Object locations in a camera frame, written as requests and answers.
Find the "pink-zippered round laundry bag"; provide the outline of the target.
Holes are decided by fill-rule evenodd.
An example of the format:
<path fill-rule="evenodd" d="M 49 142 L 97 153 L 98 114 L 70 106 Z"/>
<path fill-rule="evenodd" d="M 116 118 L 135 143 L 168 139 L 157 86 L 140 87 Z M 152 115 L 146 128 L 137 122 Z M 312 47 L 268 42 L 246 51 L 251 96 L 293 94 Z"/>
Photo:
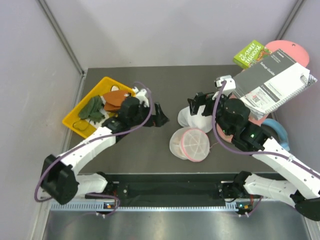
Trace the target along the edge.
<path fill-rule="evenodd" d="M 210 140 L 207 134 L 192 127 L 178 129 L 169 141 L 171 153 L 182 160 L 203 161 L 210 152 Z"/>

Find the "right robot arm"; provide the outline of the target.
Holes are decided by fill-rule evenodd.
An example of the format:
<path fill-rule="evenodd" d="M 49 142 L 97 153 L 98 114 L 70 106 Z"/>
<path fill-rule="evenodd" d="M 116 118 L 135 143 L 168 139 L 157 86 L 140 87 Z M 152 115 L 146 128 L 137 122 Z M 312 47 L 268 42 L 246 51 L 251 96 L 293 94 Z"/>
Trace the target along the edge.
<path fill-rule="evenodd" d="M 232 136 L 236 154 L 252 156 L 284 177 L 284 180 L 273 180 L 241 171 L 232 182 L 237 197 L 272 198 L 295 208 L 310 220 L 320 220 L 320 174 L 286 151 L 262 127 L 249 121 L 250 109 L 241 100 L 199 92 L 187 101 L 192 116 L 211 116 L 213 126 L 220 126 L 226 135 Z"/>

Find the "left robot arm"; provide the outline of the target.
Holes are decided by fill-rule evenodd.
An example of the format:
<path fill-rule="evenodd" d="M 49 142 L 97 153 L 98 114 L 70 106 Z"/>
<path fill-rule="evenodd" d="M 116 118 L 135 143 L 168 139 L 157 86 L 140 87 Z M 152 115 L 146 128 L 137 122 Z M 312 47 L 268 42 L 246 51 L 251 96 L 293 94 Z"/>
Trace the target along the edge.
<path fill-rule="evenodd" d="M 96 131 L 67 152 L 50 154 L 43 163 L 38 188 L 42 188 L 59 204 L 74 197 L 96 195 L 109 198 L 114 191 L 102 172 L 80 175 L 80 171 L 105 149 L 140 127 L 162 127 L 169 121 L 161 105 L 148 105 L 137 97 L 127 97 L 115 116 L 106 119 Z"/>

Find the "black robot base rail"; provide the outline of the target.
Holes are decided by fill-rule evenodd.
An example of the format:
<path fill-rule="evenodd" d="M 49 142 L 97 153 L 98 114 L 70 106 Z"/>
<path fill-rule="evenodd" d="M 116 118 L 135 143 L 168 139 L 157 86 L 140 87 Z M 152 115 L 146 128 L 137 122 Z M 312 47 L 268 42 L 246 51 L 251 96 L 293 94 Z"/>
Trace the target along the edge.
<path fill-rule="evenodd" d="M 122 207 L 216 207 L 248 198 L 232 185 L 234 173 L 108 174 L 106 190 L 97 196 L 118 197 Z"/>

